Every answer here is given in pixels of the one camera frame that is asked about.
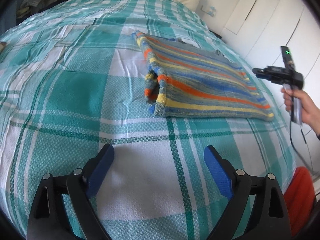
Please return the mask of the person's right hand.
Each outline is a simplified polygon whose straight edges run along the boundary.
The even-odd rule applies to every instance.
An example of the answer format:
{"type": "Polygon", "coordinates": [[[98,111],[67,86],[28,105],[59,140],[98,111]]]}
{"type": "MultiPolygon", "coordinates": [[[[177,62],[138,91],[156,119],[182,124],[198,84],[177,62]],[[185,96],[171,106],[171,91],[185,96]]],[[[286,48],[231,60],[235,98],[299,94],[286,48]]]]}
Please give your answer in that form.
{"type": "Polygon", "coordinates": [[[291,98],[295,97],[302,102],[302,122],[309,125],[311,129],[319,135],[319,108],[315,105],[310,96],[303,90],[286,90],[281,89],[284,98],[285,109],[287,112],[291,111],[293,105],[291,98]]]}

